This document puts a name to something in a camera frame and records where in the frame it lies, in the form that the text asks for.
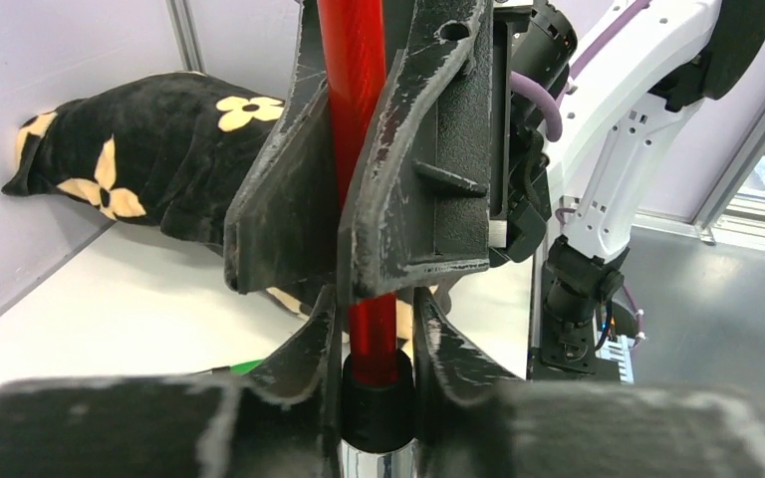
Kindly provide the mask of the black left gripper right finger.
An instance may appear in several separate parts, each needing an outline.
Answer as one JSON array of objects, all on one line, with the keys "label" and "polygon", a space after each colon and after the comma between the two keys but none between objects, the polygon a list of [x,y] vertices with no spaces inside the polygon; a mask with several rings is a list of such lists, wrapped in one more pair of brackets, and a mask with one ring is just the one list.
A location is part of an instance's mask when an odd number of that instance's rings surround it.
[{"label": "black left gripper right finger", "polygon": [[765,412],[719,388],[523,380],[413,298],[420,477],[765,477]]}]

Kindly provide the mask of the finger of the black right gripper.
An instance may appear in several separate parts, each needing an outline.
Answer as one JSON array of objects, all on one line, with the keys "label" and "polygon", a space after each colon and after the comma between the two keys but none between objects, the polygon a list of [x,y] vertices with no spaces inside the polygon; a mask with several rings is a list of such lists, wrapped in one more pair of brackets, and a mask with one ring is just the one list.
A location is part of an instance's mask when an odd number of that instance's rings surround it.
[{"label": "finger of the black right gripper", "polygon": [[339,204],[318,5],[301,4],[293,83],[224,221],[224,276],[239,294],[331,276]]}]

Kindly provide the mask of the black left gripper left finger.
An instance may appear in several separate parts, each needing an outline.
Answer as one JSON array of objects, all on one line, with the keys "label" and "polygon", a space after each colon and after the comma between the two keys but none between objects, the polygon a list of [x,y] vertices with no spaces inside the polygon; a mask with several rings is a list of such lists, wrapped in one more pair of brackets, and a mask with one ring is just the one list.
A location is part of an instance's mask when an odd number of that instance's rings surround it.
[{"label": "black left gripper left finger", "polygon": [[337,477],[341,316],[243,374],[26,379],[0,386],[0,477]]}]

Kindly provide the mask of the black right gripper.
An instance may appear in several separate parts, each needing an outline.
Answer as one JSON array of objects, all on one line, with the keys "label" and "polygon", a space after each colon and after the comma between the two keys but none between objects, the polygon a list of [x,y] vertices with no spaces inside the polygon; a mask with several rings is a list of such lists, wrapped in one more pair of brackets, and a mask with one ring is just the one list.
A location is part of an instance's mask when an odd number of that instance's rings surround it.
[{"label": "black right gripper", "polygon": [[578,45],[548,1],[398,1],[362,282],[395,292],[521,263],[552,212],[543,148]]}]

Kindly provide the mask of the green cable lock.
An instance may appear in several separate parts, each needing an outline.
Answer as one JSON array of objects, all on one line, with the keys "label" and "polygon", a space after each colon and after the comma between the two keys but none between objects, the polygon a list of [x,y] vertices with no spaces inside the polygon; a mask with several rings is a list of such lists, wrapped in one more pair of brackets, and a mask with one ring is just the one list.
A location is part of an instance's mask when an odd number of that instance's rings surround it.
[{"label": "green cable lock", "polygon": [[262,358],[258,358],[258,359],[253,359],[253,360],[236,363],[236,364],[220,365],[220,366],[192,372],[191,375],[216,374],[216,373],[245,374],[251,371],[256,366],[258,366],[263,361],[264,360]]}]

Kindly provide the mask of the red cable lock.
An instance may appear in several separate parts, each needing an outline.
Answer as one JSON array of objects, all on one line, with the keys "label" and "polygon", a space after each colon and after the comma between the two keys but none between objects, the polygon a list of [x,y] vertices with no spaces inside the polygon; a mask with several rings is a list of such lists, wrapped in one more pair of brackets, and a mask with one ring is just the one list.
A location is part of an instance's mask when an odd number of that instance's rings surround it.
[{"label": "red cable lock", "polygon": [[342,368],[342,441],[348,477],[410,477],[412,366],[397,344],[396,298],[363,284],[374,215],[372,161],[387,80],[381,1],[317,4],[329,88],[340,206],[337,286],[349,328]]}]

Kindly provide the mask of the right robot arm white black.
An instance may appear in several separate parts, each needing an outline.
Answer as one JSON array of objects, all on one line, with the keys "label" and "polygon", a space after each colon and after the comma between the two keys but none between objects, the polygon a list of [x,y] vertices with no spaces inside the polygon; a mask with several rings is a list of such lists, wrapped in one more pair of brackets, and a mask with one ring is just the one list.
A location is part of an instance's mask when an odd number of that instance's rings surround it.
[{"label": "right robot arm white black", "polygon": [[306,1],[286,108],[224,223],[227,285],[328,278],[359,377],[393,369],[393,295],[413,288],[419,380],[508,370],[428,286],[535,253],[565,179],[602,152],[553,243],[539,358],[589,374],[584,328],[620,287],[656,167],[765,39],[765,1],[617,1],[578,40],[545,1]]}]

